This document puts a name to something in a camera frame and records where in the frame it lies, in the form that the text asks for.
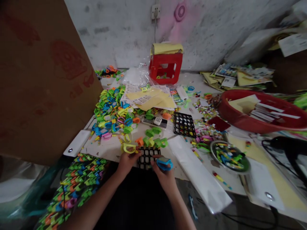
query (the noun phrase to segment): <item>cardboard box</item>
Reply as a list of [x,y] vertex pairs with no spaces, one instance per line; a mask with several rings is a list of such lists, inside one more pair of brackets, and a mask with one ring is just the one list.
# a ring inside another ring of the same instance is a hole
[[64,0],[2,1],[0,28],[0,154],[52,165],[102,86]]

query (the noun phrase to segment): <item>orange plastic piece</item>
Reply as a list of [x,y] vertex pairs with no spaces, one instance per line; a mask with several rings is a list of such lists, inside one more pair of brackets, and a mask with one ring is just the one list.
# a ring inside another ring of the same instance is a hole
[[143,137],[137,139],[135,143],[137,143],[139,147],[142,147],[144,145]]
[[169,119],[172,118],[172,115],[170,115],[169,113],[164,113],[164,114],[162,115],[162,117],[163,117],[164,119],[166,119],[166,120],[169,120]]
[[205,96],[205,99],[207,99],[207,100],[209,100],[209,99],[211,99],[212,98],[212,94],[207,94],[206,96]]
[[140,118],[134,118],[132,121],[133,123],[136,123],[136,124],[141,122]]

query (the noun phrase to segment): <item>red plastic basket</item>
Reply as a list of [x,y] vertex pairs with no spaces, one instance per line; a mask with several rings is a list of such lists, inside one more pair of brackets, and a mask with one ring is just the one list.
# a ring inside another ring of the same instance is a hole
[[[284,123],[266,123],[241,113],[228,103],[230,99],[237,100],[253,94],[255,94],[259,100],[261,100],[261,103],[282,109],[284,110],[283,113],[299,116],[300,118],[294,119],[282,117],[285,121]],[[304,110],[282,99],[250,90],[234,89],[224,92],[222,94],[222,101],[219,105],[218,111],[221,118],[227,120],[233,126],[259,134],[266,134],[281,130],[298,130],[307,128],[307,113]]]

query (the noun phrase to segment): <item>yellow plastic piece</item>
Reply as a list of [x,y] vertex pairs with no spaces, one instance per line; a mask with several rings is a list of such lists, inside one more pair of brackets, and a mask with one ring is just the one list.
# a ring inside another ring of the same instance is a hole
[[105,124],[106,124],[106,122],[105,122],[105,121],[102,121],[102,122],[100,122],[100,123],[98,124],[98,127],[99,127],[99,128],[104,128],[104,127],[105,127]]
[[131,145],[131,144],[126,144],[124,143],[123,145],[123,150],[126,152],[126,153],[134,153],[135,150],[136,150],[136,146],[135,145]]
[[131,143],[131,140],[128,134],[124,135],[124,142],[127,144]]
[[154,146],[153,137],[149,138],[148,141],[149,141],[149,146],[148,147],[153,147]]

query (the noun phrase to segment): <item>white power bank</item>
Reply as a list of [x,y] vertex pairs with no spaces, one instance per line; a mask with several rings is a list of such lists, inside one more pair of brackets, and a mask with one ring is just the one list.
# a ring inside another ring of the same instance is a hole
[[65,149],[63,154],[69,157],[77,156],[82,146],[89,138],[90,134],[91,131],[89,130],[81,130],[78,133],[78,135],[74,138],[74,140],[69,144],[69,146]]

